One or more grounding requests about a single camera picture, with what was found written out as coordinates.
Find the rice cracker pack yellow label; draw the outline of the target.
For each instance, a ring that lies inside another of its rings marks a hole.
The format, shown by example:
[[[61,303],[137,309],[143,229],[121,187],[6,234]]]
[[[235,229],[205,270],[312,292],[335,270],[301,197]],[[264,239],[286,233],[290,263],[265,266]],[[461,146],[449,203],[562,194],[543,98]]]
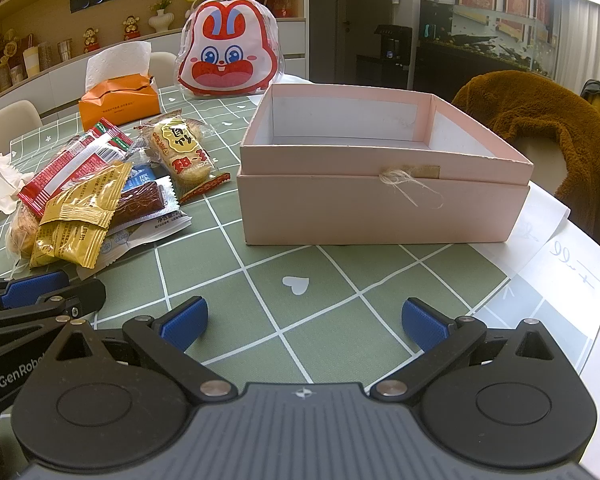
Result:
[[[204,125],[180,112],[162,114],[140,125],[149,156],[166,168],[185,194],[210,180],[213,162],[201,144]]]

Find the round pastry clear wrapper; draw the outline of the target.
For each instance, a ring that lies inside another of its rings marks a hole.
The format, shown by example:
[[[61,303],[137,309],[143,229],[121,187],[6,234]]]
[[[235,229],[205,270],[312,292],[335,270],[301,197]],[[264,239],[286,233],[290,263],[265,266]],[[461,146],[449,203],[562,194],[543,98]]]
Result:
[[[19,259],[29,259],[38,232],[38,218],[23,204],[19,204],[7,229],[7,250]]]

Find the white tissue sheet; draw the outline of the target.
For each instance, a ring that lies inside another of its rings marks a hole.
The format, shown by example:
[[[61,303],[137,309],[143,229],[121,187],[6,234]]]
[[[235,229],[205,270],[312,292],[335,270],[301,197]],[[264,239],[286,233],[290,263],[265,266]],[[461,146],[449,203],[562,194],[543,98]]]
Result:
[[[102,50],[87,60],[85,91],[101,82],[134,74],[147,75],[151,57],[148,41],[127,41]]]

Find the white paper sheets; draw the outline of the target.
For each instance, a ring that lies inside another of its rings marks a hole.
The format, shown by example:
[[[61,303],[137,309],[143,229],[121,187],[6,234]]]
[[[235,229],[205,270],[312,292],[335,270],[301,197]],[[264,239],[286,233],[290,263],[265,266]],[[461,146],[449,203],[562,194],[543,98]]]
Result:
[[[472,246],[505,274],[474,312],[497,328],[536,318],[583,370],[600,331],[600,245],[568,216],[567,206],[530,185],[508,240]]]

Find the white ceramic vase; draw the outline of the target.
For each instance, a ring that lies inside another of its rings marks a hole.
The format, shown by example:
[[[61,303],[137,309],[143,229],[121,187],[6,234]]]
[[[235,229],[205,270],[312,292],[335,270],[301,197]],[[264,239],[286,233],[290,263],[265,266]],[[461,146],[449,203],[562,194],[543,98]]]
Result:
[[[148,25],[155,32],[167,32],[174,21],[174,14],[166,9],[158,9],[156,14],[148,18]]]

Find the glass fish tank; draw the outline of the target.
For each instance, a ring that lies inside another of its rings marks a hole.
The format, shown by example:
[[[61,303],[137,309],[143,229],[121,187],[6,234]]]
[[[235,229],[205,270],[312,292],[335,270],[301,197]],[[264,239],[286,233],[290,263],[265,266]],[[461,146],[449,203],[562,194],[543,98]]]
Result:
[[[419,44],[449,47],[547,77],[558,46],[555,0],[422,0]]]

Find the red white rabbit bag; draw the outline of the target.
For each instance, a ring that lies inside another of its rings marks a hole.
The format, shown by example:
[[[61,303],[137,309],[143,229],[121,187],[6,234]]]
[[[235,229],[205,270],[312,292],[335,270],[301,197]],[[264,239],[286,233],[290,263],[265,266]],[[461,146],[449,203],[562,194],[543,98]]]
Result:
[[[207,0],[181,33],[175,80],[195,96],[259,93],[284,73],[274,15],[256,0]]]

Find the blue white snack bag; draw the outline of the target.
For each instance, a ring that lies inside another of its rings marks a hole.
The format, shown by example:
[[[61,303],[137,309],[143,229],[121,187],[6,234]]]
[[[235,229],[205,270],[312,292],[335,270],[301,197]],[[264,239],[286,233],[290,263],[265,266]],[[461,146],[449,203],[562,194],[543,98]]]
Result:
[[[125,182],[123,192],[135,188],[145,182],[159,179],[148,165],[137,166],[132,169],[131,177]],[[133,248],[163,240],[175,233],[184,230],[192,223],[192,218],[184,214],[178,204],[178,210],[165,214],[154,220],[139,223],[136,226],[120,230],[115,233],[107,232],[102,247],[100,248],[93,269],[76,267],[76,273],[81,280],[86,280],[97,272],[104,270],[116,260],[124,256]]]

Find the green checked tablecloth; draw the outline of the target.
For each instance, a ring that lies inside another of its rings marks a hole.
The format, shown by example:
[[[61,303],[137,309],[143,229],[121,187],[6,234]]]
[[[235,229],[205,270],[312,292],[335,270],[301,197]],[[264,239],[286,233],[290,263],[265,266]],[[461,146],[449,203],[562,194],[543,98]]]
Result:
[[[418,478],[414,420],[362,398],[418,355],[400,322],[409,296],[494,326],[535,316],[557,341],[569,332],[529,283],[466,245],[251,247],[234,188],[192,215],[193,229],[104,273],[98,316],[119,325],[201,295],[210,323],[189,353],[247,390],[187,427],[167,479]]]

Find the brown fleece jacket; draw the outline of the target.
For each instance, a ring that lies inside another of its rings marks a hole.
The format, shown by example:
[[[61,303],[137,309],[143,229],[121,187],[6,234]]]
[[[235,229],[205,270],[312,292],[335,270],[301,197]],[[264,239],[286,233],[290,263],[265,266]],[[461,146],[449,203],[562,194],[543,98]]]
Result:
[[[554,141],[566,163],[555,196],[570,220],[600,245],[600,113],[574,92],[541,75],[499,70],[475,76],[452,104],[512,143]]]

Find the orange tissue box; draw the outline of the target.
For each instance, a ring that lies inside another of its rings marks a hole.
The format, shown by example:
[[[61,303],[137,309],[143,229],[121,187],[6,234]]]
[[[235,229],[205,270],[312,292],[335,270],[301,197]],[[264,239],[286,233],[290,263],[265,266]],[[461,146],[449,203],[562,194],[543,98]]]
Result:
[[[107,79],[88,90],[79,102],[84,130],[106,119],[121,126],[161,113],[158,91],[147,75],[132,74]]]

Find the yellow snack packet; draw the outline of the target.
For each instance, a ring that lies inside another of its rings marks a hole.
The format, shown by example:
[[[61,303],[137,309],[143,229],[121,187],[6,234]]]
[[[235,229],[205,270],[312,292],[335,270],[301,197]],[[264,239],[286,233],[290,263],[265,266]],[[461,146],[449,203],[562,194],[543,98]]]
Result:
[[[131,170],[130,162],[113,162],[52,198],[38,226],[29,266],[61,259],[94,269]]]

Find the red striped snack packet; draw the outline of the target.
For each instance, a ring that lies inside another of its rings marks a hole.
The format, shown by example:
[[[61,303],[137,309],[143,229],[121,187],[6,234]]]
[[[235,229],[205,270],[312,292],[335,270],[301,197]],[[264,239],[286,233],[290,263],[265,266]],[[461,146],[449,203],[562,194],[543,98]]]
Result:
[[[102,118],[82,136],[70,142],[18,193],[24,206],[41,220],[47,202],[80,179],[124,159],[132,140],[117,126]]]

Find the black water dispenser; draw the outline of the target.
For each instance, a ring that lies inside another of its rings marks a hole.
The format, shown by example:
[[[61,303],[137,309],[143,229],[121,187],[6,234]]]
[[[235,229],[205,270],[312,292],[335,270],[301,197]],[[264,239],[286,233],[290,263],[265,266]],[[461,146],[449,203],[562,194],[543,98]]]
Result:
[[[410,70],[413,29],[381,24],[376,27],[375,35],[380,38],[379,54],[356,56],[355,83],[405,90]]]

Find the brown bar clear wrapper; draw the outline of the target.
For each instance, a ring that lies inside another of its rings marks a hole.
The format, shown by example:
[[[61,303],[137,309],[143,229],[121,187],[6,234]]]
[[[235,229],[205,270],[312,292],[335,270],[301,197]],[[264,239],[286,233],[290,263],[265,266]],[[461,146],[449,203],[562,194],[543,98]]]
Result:
[[[168,176],[145,182],[122,193],[109,232],[136,226],[178,210],[178,199]]]

